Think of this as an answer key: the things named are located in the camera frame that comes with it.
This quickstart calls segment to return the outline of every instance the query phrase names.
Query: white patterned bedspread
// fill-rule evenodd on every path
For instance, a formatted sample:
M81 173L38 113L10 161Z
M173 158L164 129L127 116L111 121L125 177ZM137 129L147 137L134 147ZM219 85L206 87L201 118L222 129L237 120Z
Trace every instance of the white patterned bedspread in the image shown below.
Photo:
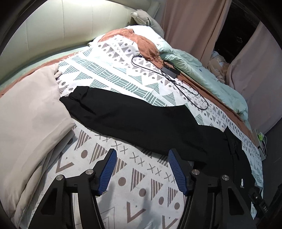
M90 86L143 99L155 106L185 104L198 124L211 125L222 131L228 126L242 141L256 185L262 188L260 155L251 141L210 101L207 110L197 109L162 75L134 67L131 59L139 54L136 43L117 35L66 59L60 63L59 70L63 74L57 80L61 96L68 95L77 86ZM158 71L143 58L136 58L135 63ZM192 88L176 81L196 94ZM206 107L200 96L182 91L193 103ZM66 177L80 175L86 169L93 168L110 148L117 151L118 161L107 191L97 198L105 228L176 228L186 198L177 188L167 157L102 135L75 122L75 136L41 180L22 219L22 228L29 224L40 200L58 174ZM74 195L74 214L76 228L81 228L77 195Z

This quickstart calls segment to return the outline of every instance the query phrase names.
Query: blue gripper pad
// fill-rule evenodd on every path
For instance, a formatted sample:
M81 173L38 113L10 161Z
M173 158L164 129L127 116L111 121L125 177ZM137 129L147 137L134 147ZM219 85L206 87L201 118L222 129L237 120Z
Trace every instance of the blue gripper pad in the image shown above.
M176 180L176 184L178 186L179 191L181 191L183 195L186 195L188 192L187 187L186 187L186 177L177 159L175 158L172 150L168 152L168 162L171 167L174 178Z
M107 190L108 184L110 182L110 178L114 171L114 167L116 166L116 160L117 160L116 151L113 150L100 175L99 188L97 190L99 195L102 195L102 193Z

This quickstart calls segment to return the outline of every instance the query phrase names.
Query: curtain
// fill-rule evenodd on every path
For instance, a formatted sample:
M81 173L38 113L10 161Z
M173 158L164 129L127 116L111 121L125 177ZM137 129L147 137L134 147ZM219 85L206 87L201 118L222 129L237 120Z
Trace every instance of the curtain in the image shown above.
M232 0L167 0L161 26L165 40L207 67Z
M282 50L262 22L230 64L226 81L245 98L252 128L266 133L280 120Z

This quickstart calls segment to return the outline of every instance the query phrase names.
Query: headboard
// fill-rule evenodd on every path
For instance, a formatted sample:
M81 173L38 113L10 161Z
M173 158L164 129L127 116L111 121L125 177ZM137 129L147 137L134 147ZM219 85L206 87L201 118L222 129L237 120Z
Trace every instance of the headboard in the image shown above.
M0 55L0 82L29 62L108 31L135 24L130 13L159 8L153 0L47 0L17 29Z

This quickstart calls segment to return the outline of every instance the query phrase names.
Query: metal bolt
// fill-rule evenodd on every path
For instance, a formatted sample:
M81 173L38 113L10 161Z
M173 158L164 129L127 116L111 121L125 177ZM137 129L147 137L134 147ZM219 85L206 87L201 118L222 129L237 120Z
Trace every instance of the metal bolt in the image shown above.
M94 172L93 169L88 169L85 171L85 173L88 175L91 175L93 172Z
M193 170L192 170L192 173L193 173L194 175L199 175L199 174L200 174L200 171L197 170L197 169L193 169Z
M229 176L227 176L227 175L222 175L222 179L223 179L223 180L229 180Z
M63 175L58 175L58 176L56 176L56 180L61 180L61 179L63 179L63 178L64 178Z

